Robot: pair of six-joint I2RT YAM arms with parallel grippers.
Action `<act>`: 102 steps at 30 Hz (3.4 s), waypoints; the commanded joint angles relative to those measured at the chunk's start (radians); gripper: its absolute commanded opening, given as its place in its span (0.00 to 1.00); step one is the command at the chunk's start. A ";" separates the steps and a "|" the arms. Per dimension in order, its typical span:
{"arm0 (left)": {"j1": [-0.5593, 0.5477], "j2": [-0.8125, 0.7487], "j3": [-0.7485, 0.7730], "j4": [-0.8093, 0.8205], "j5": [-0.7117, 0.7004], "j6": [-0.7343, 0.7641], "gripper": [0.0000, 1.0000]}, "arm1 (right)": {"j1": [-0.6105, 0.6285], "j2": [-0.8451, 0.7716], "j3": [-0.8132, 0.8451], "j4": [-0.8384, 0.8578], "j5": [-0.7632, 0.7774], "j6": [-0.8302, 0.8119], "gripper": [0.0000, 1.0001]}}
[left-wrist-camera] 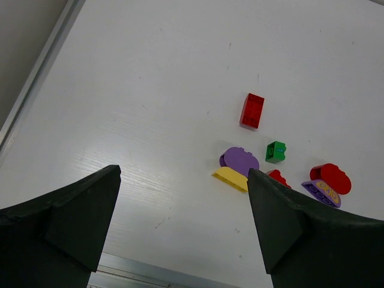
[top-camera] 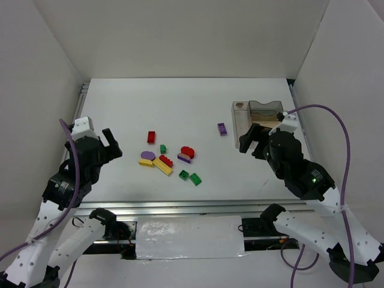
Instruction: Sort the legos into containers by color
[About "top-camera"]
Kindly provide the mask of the purple lego brick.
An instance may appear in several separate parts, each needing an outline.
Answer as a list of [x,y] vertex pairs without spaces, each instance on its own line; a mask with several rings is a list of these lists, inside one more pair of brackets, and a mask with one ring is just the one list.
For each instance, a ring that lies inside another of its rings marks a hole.
[[177,155],[177,158],[183,162],[186,162],[188,164],[191,164],[192,160],[191,160],[191,157],[186,155],[186,154],[183,154],[183,153],[179,153]]
[[218,123],[217,128],[218,128],[218,132],[219,132],[220,136],[226,136],[227,135],[226,126],[224,123]]

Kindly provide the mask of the purple round lego piece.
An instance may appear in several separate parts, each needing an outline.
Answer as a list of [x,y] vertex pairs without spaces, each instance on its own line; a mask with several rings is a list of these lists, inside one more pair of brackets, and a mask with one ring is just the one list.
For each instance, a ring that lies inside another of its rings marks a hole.
[[153,161],[156,158],[155,154],[151,151],[143,151],[140,156],[142,159],[149,161]]

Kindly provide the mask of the red rectangular lego brick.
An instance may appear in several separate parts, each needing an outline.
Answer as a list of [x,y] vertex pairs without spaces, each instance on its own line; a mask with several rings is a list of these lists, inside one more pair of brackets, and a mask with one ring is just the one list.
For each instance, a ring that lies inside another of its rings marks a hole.
[[148,144],[154,144],[156,138],[156,132],[155,131],[149,131],[147,136],[147,143]]

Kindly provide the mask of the red studded lego brick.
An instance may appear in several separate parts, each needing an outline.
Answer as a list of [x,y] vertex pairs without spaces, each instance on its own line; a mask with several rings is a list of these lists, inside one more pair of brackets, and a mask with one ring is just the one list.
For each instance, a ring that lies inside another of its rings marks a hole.
[[172,168],[173,167],[173,161],[170,160],[168,157],[166,157],[165,155],[161,154],[159,156],[159,159],[164,163],[166,164],[168,167]]

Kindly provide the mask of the long yellow lego plate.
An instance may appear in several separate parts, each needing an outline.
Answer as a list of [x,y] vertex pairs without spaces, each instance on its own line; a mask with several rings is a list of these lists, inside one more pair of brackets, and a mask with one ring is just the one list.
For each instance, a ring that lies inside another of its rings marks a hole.
[[158,168],[160,171],[162,171],[167,176],[169,176],[173,172],[173,169],[171,167],[169,167],[167,164],[165,164],[163,161],[161,161],[158,157],[155,158],[152,161],[152,163],[156,168]]

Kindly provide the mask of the red round flower lego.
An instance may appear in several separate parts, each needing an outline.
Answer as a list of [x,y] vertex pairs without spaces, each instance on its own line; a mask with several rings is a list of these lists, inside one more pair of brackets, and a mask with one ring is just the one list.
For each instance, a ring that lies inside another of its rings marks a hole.
[[189,156],[191,159],[193,159],[195,155],[194,149],[189,146],[183,146],[181,148],[181,153]]

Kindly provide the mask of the light green lego brick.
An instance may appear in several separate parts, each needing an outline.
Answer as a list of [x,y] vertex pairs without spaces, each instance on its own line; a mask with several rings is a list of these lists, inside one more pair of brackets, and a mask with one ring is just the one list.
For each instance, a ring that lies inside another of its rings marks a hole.
[[201,178],[198,176],[198,174],[196,173],[192,173],[190,176],[189,176],[189,179],[190,181],[195,185],[195,186],[198,186],[202,183],[202,180]]

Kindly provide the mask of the green square lego brick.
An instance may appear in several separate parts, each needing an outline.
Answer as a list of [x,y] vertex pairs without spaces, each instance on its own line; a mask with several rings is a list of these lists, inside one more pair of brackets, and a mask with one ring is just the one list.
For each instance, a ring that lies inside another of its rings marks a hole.
[[189,178],[189,173],[185,170],[181,170],[181,172],[179,173],[179,178],[185,181]]

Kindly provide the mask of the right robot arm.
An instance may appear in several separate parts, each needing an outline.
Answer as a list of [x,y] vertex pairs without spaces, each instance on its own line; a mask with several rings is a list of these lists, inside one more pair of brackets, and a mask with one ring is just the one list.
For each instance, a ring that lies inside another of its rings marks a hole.
[[333,273],[347,283],[373,281],[379,273],[377,264],[383,261],[383,244],[341,204],[341,194],[329,173],[304,158],[302,145],[292,132],[252,124],[239,138],[239,151],[247,152],[252,142],[257,142],[253,157],[267,161],[276,177],[318,213],[332,234],[297,220],[275,203],[260,216],[266,230],[288,235],[314,250],[328,261]]

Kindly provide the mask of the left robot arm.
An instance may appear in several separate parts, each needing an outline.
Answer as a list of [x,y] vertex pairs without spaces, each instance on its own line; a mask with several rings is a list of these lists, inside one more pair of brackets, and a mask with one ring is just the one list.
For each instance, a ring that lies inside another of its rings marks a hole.
[[83,198],[100,176],[101,167],[122,157],[110,129],[103,129],[108,145],[98,136],[75,135],[65,144],[69,159],[59,167],[43,193],[43,201],[26,241],[11,250],[17,253],[13,263],[1,272],[1,287],[59,287],[67,271],[73,271],[78,258],[101,238],[128,239],[129,227],[110,210],[93,210],[84,223],[62,244],[59,238],[74,217]]

